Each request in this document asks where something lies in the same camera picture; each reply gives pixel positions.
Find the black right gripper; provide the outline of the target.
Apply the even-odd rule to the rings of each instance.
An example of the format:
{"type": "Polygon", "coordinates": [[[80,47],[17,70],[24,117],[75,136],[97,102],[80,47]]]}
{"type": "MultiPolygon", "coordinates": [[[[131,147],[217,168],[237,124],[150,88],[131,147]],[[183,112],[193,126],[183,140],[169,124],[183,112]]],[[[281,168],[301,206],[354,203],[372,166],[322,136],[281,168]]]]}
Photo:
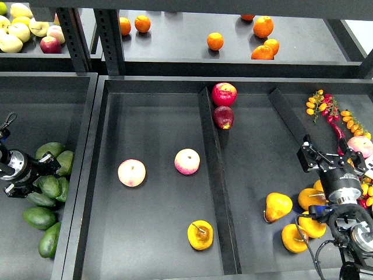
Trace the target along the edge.
{"type": "Polygon", "coordinates": [[[341,138],[337,142],[337,152],[343,160],[351,160],[353,167],[350,164],[341,168],[332,167],[332,160],[317,150],[311,143],[309,134],[302,141],[297,152],[298,160],[304,172],[318,170],[326,199],[333,204],[357,204],[357,199],[361,196],[361,184],[356,173],[362,176],[368,170],[363,154],[354,151],[348,146],[346,139],[341,138]]]}

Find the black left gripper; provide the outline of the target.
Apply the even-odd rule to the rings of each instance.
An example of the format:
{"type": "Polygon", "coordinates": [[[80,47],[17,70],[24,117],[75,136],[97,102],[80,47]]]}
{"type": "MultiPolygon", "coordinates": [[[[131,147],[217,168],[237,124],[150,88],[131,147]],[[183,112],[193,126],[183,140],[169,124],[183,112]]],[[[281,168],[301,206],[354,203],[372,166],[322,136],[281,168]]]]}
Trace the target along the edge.
{"type": "Polygon", "coordinates": [[[1,179],[9,184],[4,193],[11,198],[26,198],[29,194],[40,192],[32,182],[39,176],[56,175],[61,168],[52,153],[45,153],[41,159],[34,159],[19,150],[1,152],[1,179]]]}

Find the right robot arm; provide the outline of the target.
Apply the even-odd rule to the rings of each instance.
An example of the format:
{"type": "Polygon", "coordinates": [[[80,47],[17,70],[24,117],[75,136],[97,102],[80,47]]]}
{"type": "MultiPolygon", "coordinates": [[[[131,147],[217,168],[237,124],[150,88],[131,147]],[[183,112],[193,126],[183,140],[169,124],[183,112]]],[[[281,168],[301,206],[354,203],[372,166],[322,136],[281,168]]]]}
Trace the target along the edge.
{"type": "Polygon", "coordinates": [[[305,217],[327,224],[342,259],[340,279],[372,279],[372,216],[358,199],[363,195],[359,176],[367,171],[361,152],[339,141],[341,154],[323,153],[306,135],[297,152],[305,172],[315,170],[327,200],[326,205],[311,205],[305,217]]]}

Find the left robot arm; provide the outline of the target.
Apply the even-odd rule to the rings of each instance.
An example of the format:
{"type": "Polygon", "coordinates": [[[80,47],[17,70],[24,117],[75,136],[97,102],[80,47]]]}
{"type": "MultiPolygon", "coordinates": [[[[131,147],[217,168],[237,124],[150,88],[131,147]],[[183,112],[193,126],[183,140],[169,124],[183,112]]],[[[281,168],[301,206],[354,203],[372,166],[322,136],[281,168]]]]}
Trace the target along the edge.
{"type": "Polygon", "coordinates": [[[1,180],[8,182],[4,192],[11,198],[26,198],[30,193],[41,193],[34,182],[41,176],[56,175],[61,168],[56,157],[46,152],[41,159],[35,159],[18,149],[8,149],[4,141],[9,137],[8,126],[17,114],[8,114],[1,124],[1,180]]]}

